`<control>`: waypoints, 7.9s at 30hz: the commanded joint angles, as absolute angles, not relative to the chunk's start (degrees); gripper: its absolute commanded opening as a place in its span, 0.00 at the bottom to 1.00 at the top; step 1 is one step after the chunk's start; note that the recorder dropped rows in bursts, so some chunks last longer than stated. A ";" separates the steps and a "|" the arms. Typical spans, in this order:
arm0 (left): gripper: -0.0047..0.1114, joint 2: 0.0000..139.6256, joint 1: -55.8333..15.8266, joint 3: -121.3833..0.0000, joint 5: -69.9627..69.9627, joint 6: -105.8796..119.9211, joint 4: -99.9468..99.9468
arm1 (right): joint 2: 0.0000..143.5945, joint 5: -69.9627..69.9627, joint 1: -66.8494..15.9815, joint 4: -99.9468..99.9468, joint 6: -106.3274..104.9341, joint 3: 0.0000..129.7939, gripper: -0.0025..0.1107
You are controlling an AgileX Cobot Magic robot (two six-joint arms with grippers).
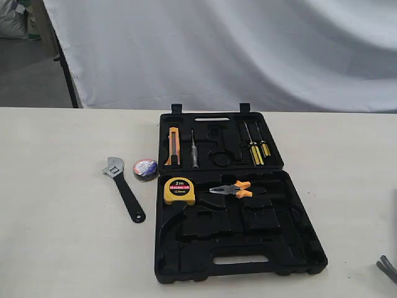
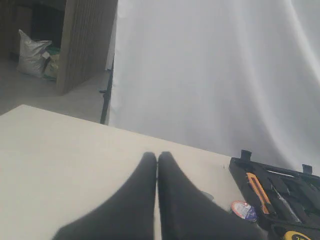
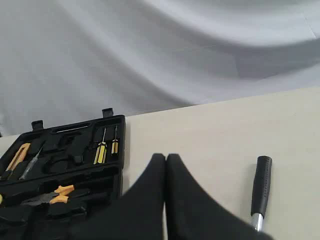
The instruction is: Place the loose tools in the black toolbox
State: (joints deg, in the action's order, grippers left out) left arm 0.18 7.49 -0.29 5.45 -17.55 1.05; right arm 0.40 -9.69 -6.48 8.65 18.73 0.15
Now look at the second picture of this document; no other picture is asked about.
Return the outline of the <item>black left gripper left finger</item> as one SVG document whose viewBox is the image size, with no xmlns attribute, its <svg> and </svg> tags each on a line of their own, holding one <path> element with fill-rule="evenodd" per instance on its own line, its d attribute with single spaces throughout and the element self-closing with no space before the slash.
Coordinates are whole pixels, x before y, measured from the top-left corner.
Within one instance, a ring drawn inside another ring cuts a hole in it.
<svg viewBox="0 0 320 240">
<path fill-rule="evenodd" d="M 145 152 L 127 181 L 103 204 L 61 227 L 55 240 L 152 240 L 157 158 Z"/>
</svg>

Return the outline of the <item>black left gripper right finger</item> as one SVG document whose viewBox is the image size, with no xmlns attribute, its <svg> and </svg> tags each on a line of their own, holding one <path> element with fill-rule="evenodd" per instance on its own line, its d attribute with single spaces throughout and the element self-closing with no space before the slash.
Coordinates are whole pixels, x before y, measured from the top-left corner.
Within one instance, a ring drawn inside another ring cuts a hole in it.
<svg viewBox="0 0 320 240">
<path fill-rule="evenodd" d="M 158 204 L 164 240 L 262 240 L 261 230 L 209 200 L 173 155 L 158 158 Z"/>
</svg>

